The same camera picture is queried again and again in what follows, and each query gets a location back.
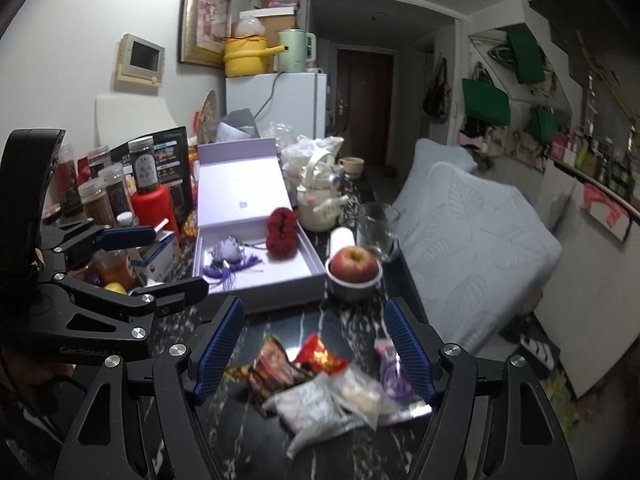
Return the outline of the clear bag with bun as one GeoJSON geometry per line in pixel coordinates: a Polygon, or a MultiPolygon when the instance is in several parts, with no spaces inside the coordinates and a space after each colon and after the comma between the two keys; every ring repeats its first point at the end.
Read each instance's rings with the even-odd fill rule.
{"type": "Polygon", "coordinates": [[[382,385],[355,364],[348,364],[344,370],[331,375],[329,388],[345,410],[360,417],[373,430],[378,428],[381,417],[400,410],[400,405],[386,394],[382,385]]]}

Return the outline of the white printed soft packet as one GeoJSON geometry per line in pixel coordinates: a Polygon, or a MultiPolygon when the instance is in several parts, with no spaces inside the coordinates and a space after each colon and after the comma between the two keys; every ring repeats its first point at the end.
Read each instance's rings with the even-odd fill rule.
{"type": "Polygon", "coordinates": [[[276,414],[293,437],[286,456],[295,456],[364,426],[364,420],[341,407],[329,387],[329,376],[320,374],[309,382],[275,394],[262,404],[267,414],[276,414]]]}

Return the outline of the silver purple snack packet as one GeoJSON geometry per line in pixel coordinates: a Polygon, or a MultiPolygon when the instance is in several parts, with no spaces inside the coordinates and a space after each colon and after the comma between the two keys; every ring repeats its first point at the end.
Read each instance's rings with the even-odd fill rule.
{"type": "Polygon", "coordinates": [[[378,378],[384,390],[380,425],[390,426],[432,414],[432,407],[418,396],[401,365],[400,356],[390,339],[374,341],[378,355],[378,378]]]}

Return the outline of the red candy packet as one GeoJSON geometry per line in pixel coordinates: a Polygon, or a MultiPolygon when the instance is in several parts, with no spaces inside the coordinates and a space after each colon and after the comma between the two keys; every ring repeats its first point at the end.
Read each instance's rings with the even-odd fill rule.
{"type": "Polygon", "coordinates": [[[348,367],[349,362],[329,350],[321,337],[311,334],[300,347],[293,364],[305,367],[314,374],[333,375],[348,367]]]}

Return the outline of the brown powder spice jar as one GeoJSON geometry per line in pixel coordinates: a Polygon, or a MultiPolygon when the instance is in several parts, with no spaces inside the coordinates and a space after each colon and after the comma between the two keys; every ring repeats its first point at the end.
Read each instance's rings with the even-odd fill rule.
{"type": "Polygon", "coordinates": [[[106,192],[104,180],[100,177],[88,180],[78,188],[82,208],[88,218],[98,226],[114,228],[116,220],[106,192]]]}

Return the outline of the yellow lemon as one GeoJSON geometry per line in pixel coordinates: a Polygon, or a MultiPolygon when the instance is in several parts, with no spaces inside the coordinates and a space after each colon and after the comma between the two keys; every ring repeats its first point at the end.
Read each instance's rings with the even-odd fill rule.
{"type": "Polygon", "coordinates": [[[128,295],[127,289],[117,282],[111,282],[104,286],[105,290],[109,290],[110,292],[116,292],[116,294],[128,295]]]}

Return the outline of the blue white carton box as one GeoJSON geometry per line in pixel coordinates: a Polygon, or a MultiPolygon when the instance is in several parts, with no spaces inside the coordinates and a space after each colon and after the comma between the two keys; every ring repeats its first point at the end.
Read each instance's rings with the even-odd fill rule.
{"type": "Polygon", "coordinates": [[[152,245],[130,248],[128,254],[142,285],[163,283],[181,260],[176,234],[171,231],[160,231],[152,245]]]}

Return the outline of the red plastic container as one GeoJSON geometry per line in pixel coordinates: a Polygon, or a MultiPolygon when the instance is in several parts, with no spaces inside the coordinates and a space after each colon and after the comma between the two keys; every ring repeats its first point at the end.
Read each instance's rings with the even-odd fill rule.
{"type": "Polygon", "coordinates": [[[155,228],[163,220],[168,223],[165,229],[176,234],[180,240],[180,230],[174,211],[174,203],[168,187],[160,184],[158,188],[149,193],[135,192],[131,196],[134,213],[138,217],[140,226],[152,226],[155,228]]]}

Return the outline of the purple tassel sachet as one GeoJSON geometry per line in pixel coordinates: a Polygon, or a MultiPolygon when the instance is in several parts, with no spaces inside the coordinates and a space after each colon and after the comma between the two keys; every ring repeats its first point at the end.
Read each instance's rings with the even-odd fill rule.
{"type": "Polygon", "coordinates": [[[203,266],[203,275],[223,290],[234,289],[239,273],[262,264],[261,258],[247,254],[245,246],[232,236],[218,240],[208,254],[209,259],[203,266]]]}

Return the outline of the dark red knitted scrunchie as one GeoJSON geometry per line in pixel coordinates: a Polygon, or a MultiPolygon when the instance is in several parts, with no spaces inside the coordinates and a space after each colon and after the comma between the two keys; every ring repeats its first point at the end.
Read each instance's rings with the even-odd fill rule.
{"type": "Polygon", "coordinates": [[[298,222],[294,211],[275,209],[267,221],[267,252],[271,258],[281,260],[295,255],[298,247],[298,222]]]}

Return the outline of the white cabinet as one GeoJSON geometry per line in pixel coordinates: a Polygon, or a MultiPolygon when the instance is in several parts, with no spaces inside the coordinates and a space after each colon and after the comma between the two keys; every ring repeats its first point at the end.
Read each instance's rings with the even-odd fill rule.
{"type": "Polygon", "coordinates": [[[584,186],[547,166],[536,211],[562,254],[535,315],[560,349],[575,396],[600,382],[639,338],[639,226],[620,219],[617,238],[582,209],[584,186]]]}

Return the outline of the lavender gift box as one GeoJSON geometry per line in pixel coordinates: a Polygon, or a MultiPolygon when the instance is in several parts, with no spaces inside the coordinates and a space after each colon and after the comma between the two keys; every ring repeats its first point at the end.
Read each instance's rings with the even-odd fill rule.
{"type": "Polygon", "coordinates": [[[205,275],[215,245],[229,237],[259,263],[222,284],[208,278],[201,314],[210,315],[227,296],[239,297],[247,313],[318,302],[324,297],[326,271],[302,228],[296,229],[296,253],[283,260],[268,255],[268,218],[291,206],[273,139],[203,144],[198,148],[198,237],[193,274],[205,275]]]}

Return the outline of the light blue leaf pillow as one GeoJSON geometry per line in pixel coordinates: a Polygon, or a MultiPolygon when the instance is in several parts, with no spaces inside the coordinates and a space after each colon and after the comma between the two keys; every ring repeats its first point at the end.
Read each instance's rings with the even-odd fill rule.
{"type": "Polygon", "coordinates": [[[417,140],[394,203],[427,321],[470,353],[544,287],[562,252],[517,188],[474,176],[474,168],[464,148],[417,140]]]}

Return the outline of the grey metal bowl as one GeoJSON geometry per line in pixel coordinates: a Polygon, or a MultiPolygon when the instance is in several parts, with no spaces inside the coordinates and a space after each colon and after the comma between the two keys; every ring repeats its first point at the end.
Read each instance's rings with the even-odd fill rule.
{"type": "Polygon", "coordinates": [[[378,263],[378,275],[371,281],[354,284],[341,281],[331,274],[329,265],[334,256],[335,255],[326,260],[326,276],[328,277],[329,292],[345,301],[359,301],[369,298],[383,276],[382,266],[381,263],[378,262],[378,259],[373,256],[378,263]]]}

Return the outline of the cream rabbit teapot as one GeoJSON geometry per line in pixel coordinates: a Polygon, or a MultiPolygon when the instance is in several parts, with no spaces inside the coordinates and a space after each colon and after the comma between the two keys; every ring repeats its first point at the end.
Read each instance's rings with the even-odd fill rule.
{"type": "Polygon", "coordinates": [[[341,196],[341,176],[335,157],[327,150],[315,150],[300,173],[297,187],[297,217],[310,232],[332,230],[348,198],[341,196]]]}

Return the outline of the red apple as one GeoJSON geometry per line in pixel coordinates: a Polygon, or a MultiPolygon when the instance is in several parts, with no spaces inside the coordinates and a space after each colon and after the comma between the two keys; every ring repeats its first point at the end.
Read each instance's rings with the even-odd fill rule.
{"type": "Polygon", "coordinates": [[[365,283],[378,275],[378,263],[373,255],[359,246],[339,250],[329,265],[333,276],[347,283],[365,283]]]}

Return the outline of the clear glass mug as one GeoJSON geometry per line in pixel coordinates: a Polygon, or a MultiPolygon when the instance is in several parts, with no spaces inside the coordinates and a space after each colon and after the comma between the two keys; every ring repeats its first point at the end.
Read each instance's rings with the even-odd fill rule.
{"type": "Polygon", "coordinates": [[[390,204],[365,203],[358,211],[356,242],[382,263],[394,261],[400,253],[397,226],[400,212],[390,204]]]}

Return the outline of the yellow enamel pot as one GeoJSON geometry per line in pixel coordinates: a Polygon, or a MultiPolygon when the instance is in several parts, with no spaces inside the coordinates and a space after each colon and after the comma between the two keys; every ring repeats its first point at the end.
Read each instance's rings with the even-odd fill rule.
{"type": "Polygon", "coordinates": [[[224,42],[224,73],[227,78],[266,74],[270,58],[284,52],[288,46],[268,47],[264,36],[229,38],[224,42]]]}

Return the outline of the beige ceramic cup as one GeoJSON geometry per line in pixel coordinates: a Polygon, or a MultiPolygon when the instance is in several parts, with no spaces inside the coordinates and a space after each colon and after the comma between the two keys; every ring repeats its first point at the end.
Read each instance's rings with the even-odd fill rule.
{"type": "Polygon", "coordinates": [[[361,177],[364,170],[364,160],[359,157],[344,157],[338,161],[338,164],[350,180],[357,180],[361,177]]]}

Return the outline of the gold framed picture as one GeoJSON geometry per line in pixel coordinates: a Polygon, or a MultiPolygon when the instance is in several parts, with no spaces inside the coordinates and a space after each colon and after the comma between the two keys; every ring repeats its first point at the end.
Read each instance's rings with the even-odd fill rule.
{"type": "Polygon", "coordinates": [[[179,62],[224,66],[224,42],[231,35],[232,0],[181,0],[179,62]]]}

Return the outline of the white mini fridge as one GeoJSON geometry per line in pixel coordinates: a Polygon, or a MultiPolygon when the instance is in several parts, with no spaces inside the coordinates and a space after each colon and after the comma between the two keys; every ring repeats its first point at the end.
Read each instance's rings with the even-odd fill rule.
{"type": "Polygon", "coordinates": [[[326,136],[325,73],[261,74],[226,79],[227,112],[250,111],[259,133],[285,125],[296,136],[326,136]]]}

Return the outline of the mint green electric kettle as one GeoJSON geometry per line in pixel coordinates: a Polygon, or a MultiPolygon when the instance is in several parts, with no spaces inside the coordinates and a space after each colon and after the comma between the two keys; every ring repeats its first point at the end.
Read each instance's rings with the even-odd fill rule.
{"type": "Polygon", "coordinates": [[[283,73],[306,73],[308,64],[316,62],[317,38],[301,29],[279,32],[280,45],[285,50],[278,54],[278,70],[283,73]]]}

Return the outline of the green tote bag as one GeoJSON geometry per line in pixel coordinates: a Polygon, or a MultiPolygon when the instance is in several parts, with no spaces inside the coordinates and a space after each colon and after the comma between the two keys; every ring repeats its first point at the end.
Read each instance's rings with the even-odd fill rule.
{"type": "Polygon", "coordinates": [[[465,114],[492,126],[508,126],[511,122],[509,96],[493,84],[463,78],[465,114]]]}

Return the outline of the beige wall intercom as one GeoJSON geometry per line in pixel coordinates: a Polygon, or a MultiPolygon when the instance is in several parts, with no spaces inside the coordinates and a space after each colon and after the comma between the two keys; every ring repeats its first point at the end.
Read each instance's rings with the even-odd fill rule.
{"type": "Polygon", "coordinates": [[[160,88],[164,82],[165,48],[125,34],[118,44],[115,80],[160,88]]]}

